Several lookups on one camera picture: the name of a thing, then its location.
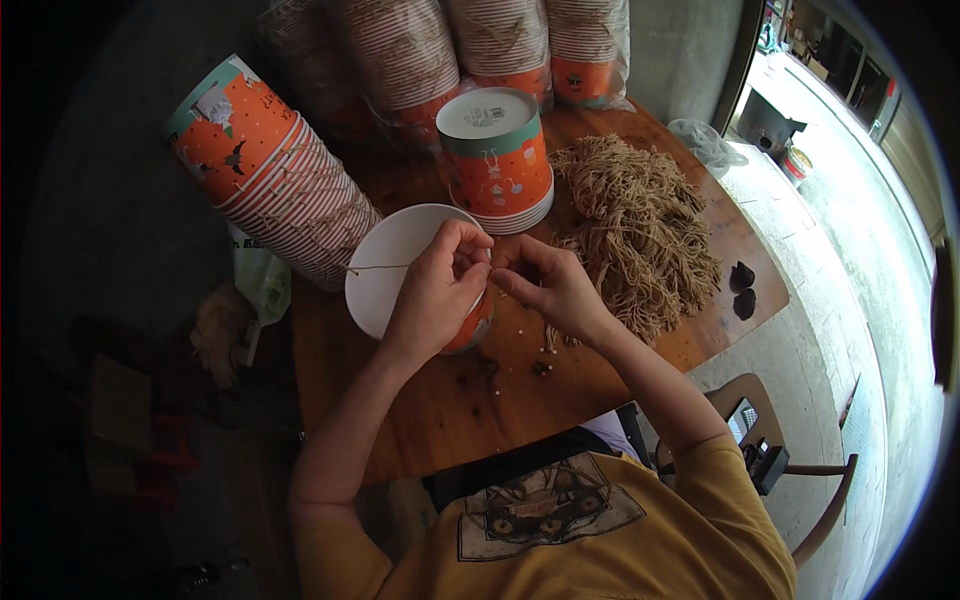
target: yellow t-shirt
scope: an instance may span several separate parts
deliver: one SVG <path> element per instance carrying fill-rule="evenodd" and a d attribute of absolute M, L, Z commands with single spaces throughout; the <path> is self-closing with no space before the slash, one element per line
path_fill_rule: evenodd
<path fill-rule="evenodd" d="M 797 569 L 730 438 L 677 462 L 677 491 L 584 452 L 451 503 L 393 566 L 362 531 L 295 532 L 304 598 L 793 598 Z"/>

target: pile of tangled string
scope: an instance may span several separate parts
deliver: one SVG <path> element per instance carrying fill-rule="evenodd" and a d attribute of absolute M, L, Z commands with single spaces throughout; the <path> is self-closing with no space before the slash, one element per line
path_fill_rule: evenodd
<path fill-rule="evenodd" d="M 707 201 L 671 155 L 638 150 L 612 134 L 582 137 L 549 160 L 588 219 L 566 236 L 555 234 L 553 245 L 580 258 L 617 319 L 652 346 L 681 315 L 704 308 L 720 289 L 720 260 L 697 216 Z M 551 349 L 557 333 L 547 327 Z"/>

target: person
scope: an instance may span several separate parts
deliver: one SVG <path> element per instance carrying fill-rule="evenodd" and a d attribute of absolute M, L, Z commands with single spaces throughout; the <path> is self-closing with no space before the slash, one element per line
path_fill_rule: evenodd
<path fill-rule="evenodd" d="M 520 274 L 532 267 L 540 285 Z M 392 565 L 351 501 L 397 392 L 488 280 L 613 365 L 671 448 L 676 491 L 626 451 L 574 447 L 449 503 Z M 410 265 L 370 364 L 298 458 L 289 511 L 306 598 L 790 598 L 797 583 L 727 424 L 608 312 L 577 257 L 526 235 L 495 247 L 461 221 Z"/>

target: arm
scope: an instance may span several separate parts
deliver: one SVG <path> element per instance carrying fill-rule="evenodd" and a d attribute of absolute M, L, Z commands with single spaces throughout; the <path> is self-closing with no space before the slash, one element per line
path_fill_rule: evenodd
<path fill-rule="evenodd" d="M 360 527 L 352 501 L 380 424 L 400 388 L 460 330 L 487 285 L 492 245 L 473 225 L 446 221 L 407 269 L 376 354 L 297 459 L 288 497 L 295 530 L 322 518 Z"/>
<path fill-rule="evenodd" d="M 527 235 L 508 238 L 496 250 L 491 281 L 606 358 L 675 456 L 730 436 L 696 386 L 607 310 L 576 255 Z M 540 271 L 540 286 L 519 274 L 530 267 Z"/>

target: wooden chair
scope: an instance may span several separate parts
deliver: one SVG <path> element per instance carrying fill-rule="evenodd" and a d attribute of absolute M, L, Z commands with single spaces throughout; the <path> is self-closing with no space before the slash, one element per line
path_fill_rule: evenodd
<path fill-rule="evenodd" d="M 756 423 L 749 433 L 741 441 L 740 445 L 757 444 L 761 439 L 766 440 L 768 445 L 785 445 L 783 441 L 783 432 L 780 431 L 780 423 L 777 421 L 777 415 L 774 413 L 774 407 L 770 403 L 770 397 L 760 378 L 753 373 L 745 373 L 728 382 L 719 390 L 713 390 L 705 394 L 707 399 L 717 409 L 720 416 L 727 419 L 736 410 L 740 401 L 746 397 L 750 400 L 756 409 Z M 673 463 L 670 456 L 670 450 L 657 442 L 655 452 L 658 468 L 663 468 Z M 843 511 L 844 503 L 847 501 L 847 494 L 850 492 L 850 486 L 853 481 L 853 473 L 856 471 L 857 455 L 851 454 L 844 466 L 831 465 L 787 465 L 783 471 L 788 475 L 843 475 L 840 481 L 840 487 L 837 488 L 833 498 L 827 504 L 827 508 L 820 516 L 820 520 L 813 526 L 810 533 L 806 535 L 800 545 L 793 551 L 793 562 L 797 568 L 806 563 L 824 543 L 833 530 L 837 518 Z"/>

